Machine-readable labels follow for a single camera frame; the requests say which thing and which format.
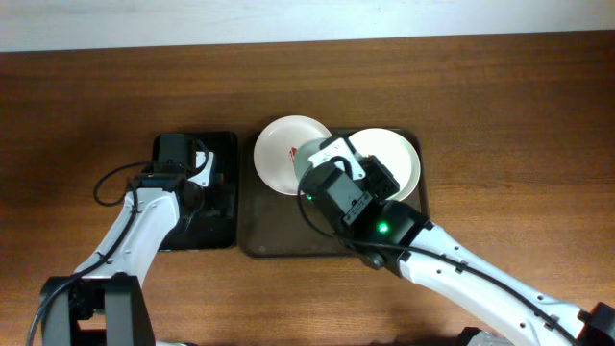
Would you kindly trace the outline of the pale blue plate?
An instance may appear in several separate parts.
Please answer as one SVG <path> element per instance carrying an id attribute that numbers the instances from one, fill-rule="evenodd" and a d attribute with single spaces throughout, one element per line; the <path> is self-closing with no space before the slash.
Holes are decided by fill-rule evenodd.
<path id="1" fill-rule="evenodd" d="M 311 169 L 312 163 L 308 158 L 319 152 L 320 145 L 325 141 L 325 138 L 316 138 L 306 142 L 297 150 L 294 159 L 294 173 L 297 180 L 300 180 Z"/>

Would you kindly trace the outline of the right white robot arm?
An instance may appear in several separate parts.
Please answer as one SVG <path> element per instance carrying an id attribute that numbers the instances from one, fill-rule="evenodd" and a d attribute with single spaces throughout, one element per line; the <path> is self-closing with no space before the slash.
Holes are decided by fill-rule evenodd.
<path id="1" fill-rule="evenodd" d="M 586 311 L 476 256 L 427 216 L 392 200 L 399 186 L 378 159 L 345 166 L 363 192 L 347 242 L 367 265 L 448 298 L 513 345 L 613 344 L 613 307 L 598 303 Z"/>

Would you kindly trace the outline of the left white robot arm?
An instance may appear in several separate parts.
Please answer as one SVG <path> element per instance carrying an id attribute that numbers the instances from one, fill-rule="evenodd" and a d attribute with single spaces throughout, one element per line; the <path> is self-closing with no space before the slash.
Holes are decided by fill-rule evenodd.
<path id="1" fill-rule="evenodd" d="M 26 338 L 45 345 L 158 345 L 142 287 L 160 251 L 222 247 L 234 233 L 238 186 L 207 168 L 146 163 L 117 200 L 121 212 L 69 276 L 49 278 Z"/>

